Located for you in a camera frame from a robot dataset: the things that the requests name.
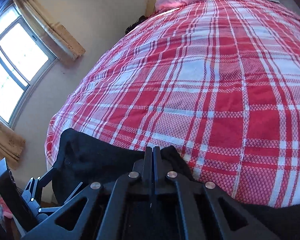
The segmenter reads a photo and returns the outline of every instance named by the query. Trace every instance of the beige curtain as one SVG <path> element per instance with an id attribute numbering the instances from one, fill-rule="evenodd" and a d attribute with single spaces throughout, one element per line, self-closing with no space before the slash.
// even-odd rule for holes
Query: beige curtain
<path id="1" fill-rule="evenodd" d="M 37 0 L 13 0 L 18 11 L 40 40 L 65 65 L 85 53 L 85 49 L 61 25 L 55 22 Z"/>
<path id="2" fill-rule="evenodd" d="M 5 157 L 9 167 L 13 169 L 18 167 L 25 143 L 21 136 L 0 121 L 0 159 Z"/>

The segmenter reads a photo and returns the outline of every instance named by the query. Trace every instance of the black device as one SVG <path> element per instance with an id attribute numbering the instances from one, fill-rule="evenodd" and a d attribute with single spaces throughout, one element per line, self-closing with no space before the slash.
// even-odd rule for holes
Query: black device
<path id="1" fill-rule="evenodd" d="M 27 231 L 23 240 L 132 239 L 131 225 L 146 219 L 132 207 L 142 207 L 154 223 L 168 220 L 162 229 L 169 231 L 168 239 L 279 240 L 215 183 L 190 181 L 173 171 L 159 147 L 147 147 L 144 159 L 115 182 L 80 183 L 60 207 L 42 208 L 42 188 L 57 174 L 52 168 L 31 178 L 20 196 L 5 159 L 0 161 L 0 194 Z"/>

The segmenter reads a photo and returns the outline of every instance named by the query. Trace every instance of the silver rivet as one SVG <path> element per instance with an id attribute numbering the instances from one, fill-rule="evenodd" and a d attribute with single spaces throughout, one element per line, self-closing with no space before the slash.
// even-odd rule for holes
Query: silver rivet
<path id="1" fill-rule="evenodd" d="M 129 173 L 129 177 L 135 179 L 135 178 L 139 177 L 139 173 L 136 171 L 132 171 Z"/>
<path id="2" fill-rule="evenodd" d="M 214 189 L 216 187 L 216 184 L 212 181 L 208 181 L 208 182 L 206 182 L 205 186 L 206 186 L 206 188 Z"/>
<path id="3" fill-rule="evenodd" d="M 169 171 L 167 175 L 169 178 L 175 178 L 176 176 L 178 176 L 178 173 L 176 173 L 175 171 Z"/>
<path id="4" fill-rule="evenodd" d="M 98 189 L 101 187 L 101 184 L 99 182 L 92 182 L 90 185 L 90 188 L 92 189 Z"/>

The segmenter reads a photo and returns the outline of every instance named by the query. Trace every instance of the red and white plaid blanket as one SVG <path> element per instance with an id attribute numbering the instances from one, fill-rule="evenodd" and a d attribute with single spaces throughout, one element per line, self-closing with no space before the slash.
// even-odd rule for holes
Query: red and white plaid blanket
<path id="1" fill-rule="evenodd" d="M 173 145 L 245 203 L 300 203 L 300 18 L 267 0 L 209 0 L 149 18 L 53 116 L 48 166 L 74 128 L 115 146 Z"/>

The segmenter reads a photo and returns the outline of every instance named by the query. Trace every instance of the beige wall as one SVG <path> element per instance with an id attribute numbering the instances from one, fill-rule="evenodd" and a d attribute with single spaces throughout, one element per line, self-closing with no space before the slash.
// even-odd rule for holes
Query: beige wall
<path id="1" fill-rule="evenodd" d="M 51 117 L 61 108 L 81 79 L 124 30 L 144 14 L 147 0 L 39 0 L 86 49 L 72 67 L 57 62 L 40 81 L 23 108 L 15 131 L 26 139 L 20 167 L 12 171 L 23 188 L 31 177 L 46 172 L 44 142 Z M 43 191 L 50 201 L 51 187 Z"/>

